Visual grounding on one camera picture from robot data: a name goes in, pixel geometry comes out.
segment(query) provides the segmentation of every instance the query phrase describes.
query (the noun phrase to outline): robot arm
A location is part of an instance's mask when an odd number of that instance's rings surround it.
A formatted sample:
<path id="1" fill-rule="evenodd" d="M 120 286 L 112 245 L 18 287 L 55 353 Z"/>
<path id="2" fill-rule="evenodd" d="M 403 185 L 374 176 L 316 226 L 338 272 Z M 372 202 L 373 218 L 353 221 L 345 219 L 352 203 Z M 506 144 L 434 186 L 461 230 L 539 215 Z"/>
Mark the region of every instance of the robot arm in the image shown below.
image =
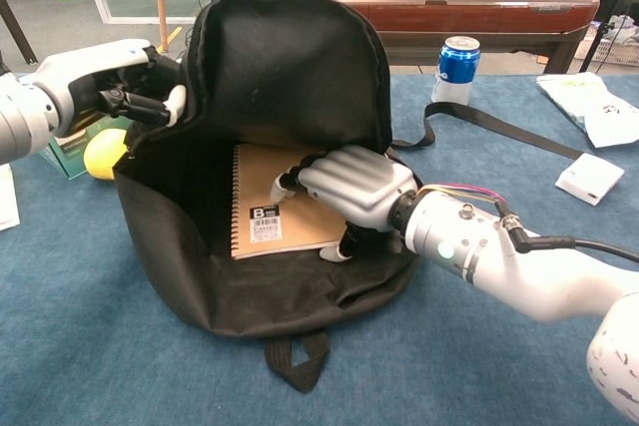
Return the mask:
<path id="1" fill-rule="evenodd" d="M 28 83 L 2 65 L 0 165 L 38 152 L 51 137 L 72 135 L 104 115 L 175 125 L 186 105 L 186 88 L 175 85 L 177 73 L 175 62 L 148 41 L 135 39 L 50 56 Z"/>
<path id="2" fill-rule="evenodd" d="M 517 252 L 511 215 L 498 217 L 438 191 L 419 193 L 410 169 L 361 147 L 279 176 L 272 201 L 299 190 L 359 227 L 399 230 L 408 249 L 531 318 L 603 316 L 588 349 L 589 374 L 608 401 L 639 422 L 639 272 L 574 249 Z M 346 260 L 342 243 L 321 256 Z"/>

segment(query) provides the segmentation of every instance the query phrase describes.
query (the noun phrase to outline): notebook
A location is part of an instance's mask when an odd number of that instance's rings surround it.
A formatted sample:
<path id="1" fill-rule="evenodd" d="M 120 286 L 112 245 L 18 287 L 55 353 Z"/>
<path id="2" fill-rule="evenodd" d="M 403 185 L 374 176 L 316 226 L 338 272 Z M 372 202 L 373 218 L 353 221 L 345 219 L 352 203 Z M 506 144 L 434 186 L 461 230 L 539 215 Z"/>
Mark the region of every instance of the notebook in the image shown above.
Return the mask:
<path id="1" fill-rule="evenodd" d="M 20 223 L 9 164 L 0 165 L 0 231 Z"/>
<path id="2" fill-rule="evenodd" d="M 304 193 L 271 205 L 273 181 L 316 152 L 240 144 L 234 152 L 231 257 L 336 245 L 345 221 Z"/>

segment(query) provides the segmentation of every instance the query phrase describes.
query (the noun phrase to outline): yellow ball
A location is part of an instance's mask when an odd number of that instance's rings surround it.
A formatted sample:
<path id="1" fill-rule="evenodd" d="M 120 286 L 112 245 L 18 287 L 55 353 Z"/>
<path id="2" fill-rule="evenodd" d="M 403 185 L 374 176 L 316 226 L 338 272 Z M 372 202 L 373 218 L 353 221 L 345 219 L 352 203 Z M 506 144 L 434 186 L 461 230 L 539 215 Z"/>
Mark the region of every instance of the yellow ball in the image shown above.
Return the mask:
<path id="1" fill-rule="evenodd" d="M 114 178 L 113 167 L 127 152 L 126 135 L 126 130 L 107 129 L 91 139 L 84 151 L 84 165 L 91 176 L 100 180 Z"/>

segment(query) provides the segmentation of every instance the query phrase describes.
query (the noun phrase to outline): floor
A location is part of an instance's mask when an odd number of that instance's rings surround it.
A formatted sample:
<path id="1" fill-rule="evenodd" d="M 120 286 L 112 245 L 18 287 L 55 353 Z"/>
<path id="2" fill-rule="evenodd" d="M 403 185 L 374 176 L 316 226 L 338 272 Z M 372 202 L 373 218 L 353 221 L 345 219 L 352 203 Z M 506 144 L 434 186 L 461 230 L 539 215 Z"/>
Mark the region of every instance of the floor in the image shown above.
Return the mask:
<path id="1" fill-rule="evenodd" d="M 123 39 L 144 38 L 159 44 L 157 25 L 105 25 L 100 20 L 94 0 L 7 0 L 40 61 L 51 54 Z M 171 32 L 178 26 L 170 26 Z M 185 50 L 183 29 L 170 46 L 169 55 L 177 57 Z M 16 72 L 33 72 L 37 65 L 26 65 L 5 25 L 0 22 L 0 51 L 4 62 Z M 581 61 L 573 61 L 570 71 L 577 72 Z M 481 75 L 537 75 L 544 66 L 536 56 L 517 54 L 483 54 Z M 597 63 L 591 64 L 595 71 Z M 392 66 L 391 73 L 432 75 L 434 66 Z M 639 68 L 605 64 L 602 75 L 636 75 Z"/>

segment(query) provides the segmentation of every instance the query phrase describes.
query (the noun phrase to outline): green box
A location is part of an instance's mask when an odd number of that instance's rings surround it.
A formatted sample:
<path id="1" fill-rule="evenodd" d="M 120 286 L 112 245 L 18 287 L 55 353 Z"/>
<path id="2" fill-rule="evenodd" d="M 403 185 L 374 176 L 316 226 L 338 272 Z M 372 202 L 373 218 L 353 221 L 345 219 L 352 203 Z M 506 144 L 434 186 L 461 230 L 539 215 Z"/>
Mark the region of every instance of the green box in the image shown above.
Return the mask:
<path id="1" fill-rule="evenodd" d="M 66 175 L 69 180 L 75 179 L 87 171 L 84 165 L 84 152 L 91 139 L 106 129 L 127 130 L 131 122 L 124 117 L 117 119 L 105 117 L 75 135 L 52 139 L 49 141 L 49 146 L 41 151 L 40 155 Z"/>

